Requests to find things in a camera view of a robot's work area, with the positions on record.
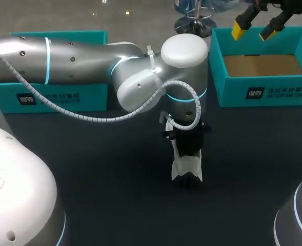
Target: open box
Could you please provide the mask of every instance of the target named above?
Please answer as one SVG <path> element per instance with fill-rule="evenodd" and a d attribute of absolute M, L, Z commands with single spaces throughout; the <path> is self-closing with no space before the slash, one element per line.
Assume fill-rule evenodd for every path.
<path fill-rule="evenodd" d="M 250 28 L 238 41 L 231 28 L 213 30 L 209 59 L 221 107 L 302 105 L 302 27 L 266 41 L 263 28 Z"/>

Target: teal cardboard box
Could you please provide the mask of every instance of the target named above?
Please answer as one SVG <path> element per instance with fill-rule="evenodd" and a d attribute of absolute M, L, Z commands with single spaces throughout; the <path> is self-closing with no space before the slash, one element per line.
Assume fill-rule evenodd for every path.
<path fill-rule="evenodd" d="M 35 36 L 65 39 L 70 42 L 88 42 L 105 44 L 107 34 L 101 30 L 58 31 L 12 33 L 15 36 Z M 108 86 L 96 81 L 91 85 L 42 85 L 28 81 L 44 97 L 73 112 L 105 111 L 107 107 Z M 55 110 L 43 104 L 38 98 L 31 98 L 31 93 L 24 85 L 13 83 L 0 84 L 0 109 L 4 114 L 50 113 Z"/>
<path fill-rule="evenodd" d="M 209 60 L 221 107 L 302 106 L 302 27 L 266 41 L 263 28 L 238 41 L 231 28 L 213 30 Z"/>

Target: dark gray table surface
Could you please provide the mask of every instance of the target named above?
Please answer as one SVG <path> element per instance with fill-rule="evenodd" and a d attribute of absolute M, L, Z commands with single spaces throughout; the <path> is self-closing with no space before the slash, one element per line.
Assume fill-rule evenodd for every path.
<path fill-rule="evenodd" d="M 198 190 L 171 184 L 159 107 L 108 125 L 59 114 L 7 119 L 54 173 L 73 246 L 274 245 L 275 214 L 302 180 L 302 107 L 220 108 L 212 80 L 207 103 L 213 131 Z"/>

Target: screw hole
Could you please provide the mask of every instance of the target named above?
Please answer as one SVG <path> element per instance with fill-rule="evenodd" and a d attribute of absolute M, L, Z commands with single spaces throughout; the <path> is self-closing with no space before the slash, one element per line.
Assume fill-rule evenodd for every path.
<path fill-rule="evenodd" d="M 13 231 L 9 231 L 6 236 L 10 242 L 14 242 L 16 240 L 15 233 Z"/>

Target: cable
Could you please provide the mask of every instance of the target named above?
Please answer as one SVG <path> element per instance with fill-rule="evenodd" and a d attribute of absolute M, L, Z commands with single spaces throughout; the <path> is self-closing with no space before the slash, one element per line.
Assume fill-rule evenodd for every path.
<path fill-rule="evenodd" d="M 91 122 L 102 122 L 102 123 L 106 123 L 106 122 L 118 122 L 118 121 L 123 121 L 126 119 L 130 119 L 132 117 L 134 117 L 135 115 L 139 114 L 142 112 L 142 110 L 147 107 L 147 105 L 153 101 L 158 95 L 160 95 L 160 90 L 161 89 L 165 89 L 166 87 L 169 86 L 182 86 L 184 88 L 186 88 L 191 95 L 193 96 L 194 100 L 195 100 L 195 105 L 196 105 L 196 115 L 195 115 L 195 119 L 193 121 L 193 123 L 189 126 L 182 126 L 177 124 L 167 112 L 162 111 L 161 112 L 161 116 L 160 116 L 160 120 L 162 121 L 164 118 L 167 119 L 167 121 L 175 128 L 183 130 L 183 131 L 189 131 L 191 129 L 193 129 L 194 127 L 197 126 L 200 118 L 201 118 L 201 104 L 200 104 L 200 100 L 196 94 L 196 92 L 194 91 L 194 89 L 187 83 L 179 81 L 179 80 L 171 80 L 168 81 L 166 83 L 164 83 L 160 89 L 157 89 L 154 94 L 142 105 L 140 106 L 138 109 L 136 109 L 135 111 L 123 115 L 123 116 L 119 116 L 119 117 L 114 117 L 114 118 L 95 118 L 95 117 L 88 117 L 88 116 L 84 116 L 81 114 L 76 114 L 73 113 L 71 111 L 68 111 L 66 109 L 61 108 L 60 106 L 52 103 L 50 100 L 48 100 L 47 98 L 45 98 L 44 96 L 42 96 L 35 88 L 33 88 L 29 82 L 27 82 L 17 71 L 15 68 L 12 67 L 12 65 L 10 65 L 8 63 L 7 60 L 5 60 L 2 55 L 0 55 L 0 62 L 2 64 L 4 64 L 5 67 L 7 67 L 9 69 L 9 71 L 14 75 L 14 77 L 20 81 L 32 94 L 34 94 L 39 100 L 41 100 L 44 104 L 46 104 L 47 106 L 49 106 L 50 108 L 54 109 L 55 111 L 65 114 L 67 116 L 76 118 L 76 119 L 80 119 L 80 120 L 84 120 L 84 121 L 91 121 Z"/>

